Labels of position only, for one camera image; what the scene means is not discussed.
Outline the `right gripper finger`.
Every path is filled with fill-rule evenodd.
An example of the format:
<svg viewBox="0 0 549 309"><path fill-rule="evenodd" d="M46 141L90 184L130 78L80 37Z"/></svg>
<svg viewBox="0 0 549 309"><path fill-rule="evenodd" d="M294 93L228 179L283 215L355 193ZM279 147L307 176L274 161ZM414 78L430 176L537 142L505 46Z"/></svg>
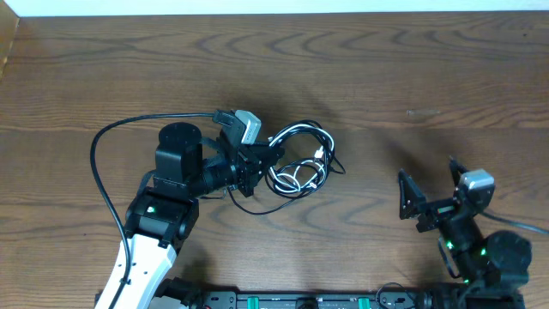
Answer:
<svg viewBox="0 0 549 309"><path fill-rule="evenodd" d="M400 191L400 219L410 219L425 213L426 197L412 177L403 169L398 172L398 184Z"/></svg>
<svg viewBox="0 0 549 309"><path fill-rule="evenodd" d="M449 169L450 169L451 177L453 179L454 186L457 187L459 185L461 176L464 173L467 173L468 169L464 165L459 163L452 156L450 156L449 158Z"/></svg>

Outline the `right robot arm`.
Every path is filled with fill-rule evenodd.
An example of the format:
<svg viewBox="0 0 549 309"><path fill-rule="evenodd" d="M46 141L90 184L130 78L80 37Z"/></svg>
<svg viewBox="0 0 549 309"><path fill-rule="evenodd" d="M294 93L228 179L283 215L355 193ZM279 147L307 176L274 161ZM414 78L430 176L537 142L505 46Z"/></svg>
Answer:
<svg viewBox="0 0 549 309"><path fill-rule="evenodd" d="M420 233L438 230L438 249L450 276L461 283L437 283L418 292L417 308L523 308L520 288L529 281L531 242L500 230L485 236L475 221L494 194L495 178L484 169L449 163L453 195L429 202L411 175L398 172L399 216L417 219Z"/></svg>

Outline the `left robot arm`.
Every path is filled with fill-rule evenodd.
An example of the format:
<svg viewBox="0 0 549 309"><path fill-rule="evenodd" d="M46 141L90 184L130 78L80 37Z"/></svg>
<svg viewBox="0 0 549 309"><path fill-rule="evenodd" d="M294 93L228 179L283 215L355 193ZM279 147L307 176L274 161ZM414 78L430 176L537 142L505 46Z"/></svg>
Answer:
<svg viewBox="0 0 549 309"><path fill-rule="evenodd" d="M252 195L258 181L284 154L267 143L244 143L244 124L234 121L211 143L193 124L178 122L159 133L155 168L146 173L124 218L115 220L122 240L98 308L147 308L174 265L199 216L199 200L236 187Z"/></svg>

